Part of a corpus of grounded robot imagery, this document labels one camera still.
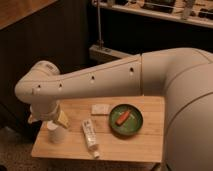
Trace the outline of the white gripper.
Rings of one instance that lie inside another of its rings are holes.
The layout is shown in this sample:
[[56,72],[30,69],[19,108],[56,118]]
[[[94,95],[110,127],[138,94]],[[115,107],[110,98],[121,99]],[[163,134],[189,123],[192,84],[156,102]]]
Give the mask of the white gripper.
[[69,118],[63,110],[60,111],[58,101],[33,102],[30,105],[31,115],[28,117],[28,124],[36,121],[56,120],[56,123],[65,129],[69,128]]

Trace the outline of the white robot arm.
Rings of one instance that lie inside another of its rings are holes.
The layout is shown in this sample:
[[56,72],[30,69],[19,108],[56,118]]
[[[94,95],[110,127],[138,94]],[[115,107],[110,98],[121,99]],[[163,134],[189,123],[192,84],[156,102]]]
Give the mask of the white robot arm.
[[213,171],[213,53],[173,48],[62,75],[37,62],[15,86],[34,118],[53,120],[61,99],[127,95],[165,98],[162,171]]

